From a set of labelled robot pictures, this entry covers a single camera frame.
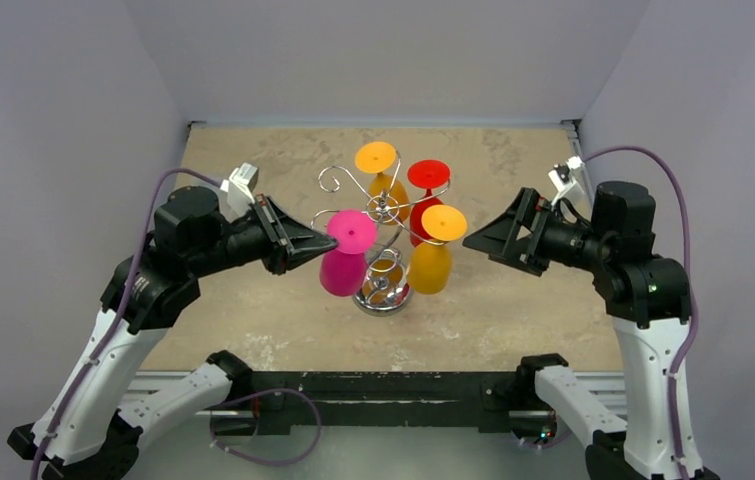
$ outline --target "red disc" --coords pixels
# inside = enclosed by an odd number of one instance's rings
[[[451,178],[451,169],[438,160],[421,160],[409,167],[406,175],[418,188],[438,188]]]

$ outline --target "gray wall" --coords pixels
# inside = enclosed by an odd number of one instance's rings
[[[125,0],[182,113],[259,124],[580,118],[647,0]]]
[[[755,478],[755,2],[652,1],[581,133],[586,151],[654,149],[681,177],[703,317],[694,427],[722,479]],[[659,249],[680,258],[673,192],[649,160],[611,156],[591,173],[649,186]]]
[[[0,479],[131,251],[185,124],[119,0],[0,1]]]

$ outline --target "pink cup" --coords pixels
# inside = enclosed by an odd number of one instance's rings
[[[324,290],[337,297],[350,297],[362,288],[367,270],[364,253],[348,254],[336,249],[324,254],[318,278]]]

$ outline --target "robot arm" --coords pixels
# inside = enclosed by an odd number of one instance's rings
[[[204,187],[178,189],[156,210],[128,308],[105,349],[90,360],[115,321],[132,259],[116,268],[90,341],[59,396],[41,419],[14,429],[8,439],[30,460],[47,440],[39,459],[49,462],[42,478],[120,478],[141,450],[174,425],[253,393],[250,368],[222,351],[178,384],[119,407],[144,359],[182,310],[200,297],[198,278],[257,260],[270,273],[282,275],[336,247],[334,238],[291,219],[270,197],[253,197],[255,178],[256,168],[245,164],[224,183],[227,203],[241,213],[232,222],[219,211],[215,192]],[[75,382],[86,365],[87,374]],[[69,389],[74,393],[67,400]],[[68,402],[64,415],[49,432],[63,400]]]
[[[463,245],[536,276],[551,261],[593,274],[624,360],[628,420],[611,415],[582,389],[564,361],[525,359],[528,365],[523,361],[521,368],[533,378],[527,388],[575,431],[593,480],[680,479],[681,465],[687,477],[716,479],[704,468],[693,440],[685,367],[675,374],[676,396],[669,396],[668,372],[688,333],[691,303],[683,267],[651,252],[654,199],[640,185],[605,182],[598,185],[591,221],[577,215],[576,222],[569,222],[560,210],[560,199],[568,198],[568,185],[574,183],[569,170],[552,172],[560,192],[556,203],[522,188],[504,214]],[[672,399],[682,458],[673,445]]]

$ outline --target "wall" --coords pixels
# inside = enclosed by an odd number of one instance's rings
[[[755,2],[652,1],[581,134],[587,152],[654,149],[681,177],[702,311],[694,428],[722,479],[755,478]],[[649,160],[610,156],[591,174],[649,186],[659,251],[680,258],[673,193]]]
[[[118,0],[0,0],[0,478],[61,388],[185,123]]]
[[[647,0],[125,0],[183,115],[248,124],[580,118]]]

